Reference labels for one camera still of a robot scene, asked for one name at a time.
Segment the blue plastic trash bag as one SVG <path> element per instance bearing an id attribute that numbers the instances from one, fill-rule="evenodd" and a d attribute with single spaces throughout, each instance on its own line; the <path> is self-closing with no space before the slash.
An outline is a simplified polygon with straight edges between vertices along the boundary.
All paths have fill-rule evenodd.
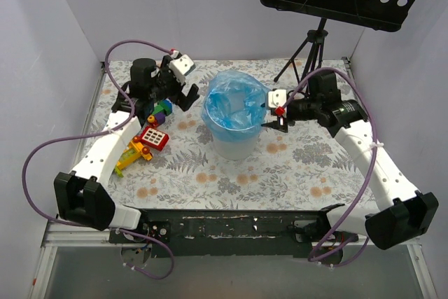
<path id="1" fill-rule="evenodd" d="M 270 89 L 240 71 L 220 71 L 209 81 L 201 117 L 220 141 L 242 142 L 260 134 Z"/>

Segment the white cylindrical trash bin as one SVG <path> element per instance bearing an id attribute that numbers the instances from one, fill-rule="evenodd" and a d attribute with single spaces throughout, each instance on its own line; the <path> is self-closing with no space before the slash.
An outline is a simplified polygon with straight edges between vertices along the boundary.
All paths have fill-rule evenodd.
<path id="1" fill-rule="evenodd" d="M 254 152 L 260 135 L 259 127 L 241 130 L 217 127 L 211 131 L 216 152 L 228 160 L 243 160 Z"/>

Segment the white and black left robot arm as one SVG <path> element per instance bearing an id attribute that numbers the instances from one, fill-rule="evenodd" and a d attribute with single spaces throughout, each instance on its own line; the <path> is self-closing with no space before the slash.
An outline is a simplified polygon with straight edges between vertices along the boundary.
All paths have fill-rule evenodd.
<path id="1" fill-rule="evenodd" d="M 120 156 L 140 132 L 155 105 L 168 99 L 187 111 L 198 99 L 199 88 L 182 90 L 195 63 L 181 53 L 166 55 L 157 65 L 151 58 L 139 58 L 130 68 L 130 80 L 123 84 L 104 127 L 83 159 L 69 173 L 60 172 L 54 180 L 59 216 L 80 225 L 105 230 L 123 228 L 135 243 L 149 234 L 138 209 L 113 201 L 106 191 Z"/>

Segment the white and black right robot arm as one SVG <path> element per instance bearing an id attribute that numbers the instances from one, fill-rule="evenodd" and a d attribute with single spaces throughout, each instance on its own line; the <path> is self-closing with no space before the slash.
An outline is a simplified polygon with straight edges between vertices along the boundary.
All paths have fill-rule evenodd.
<path id="1" fill-rule="evenodd" d="M 425 234 L 439 202 L 433 193 L 422 193 L 391 159 L 366 103 L 341 98 L 338 76 L 354 85 L 345 73 L 324 67 L 308 73 L 291 92 L 269 91 L 263 107 L 276 120 L 266 127 L 287 132 L 296 121 L 316 120 L 327 129 L 365 180 L 349 206 L 329 210 L 316 224 L 317 234 L 322 242 L 342 231 L 363 235 L 386 250 Z"/>

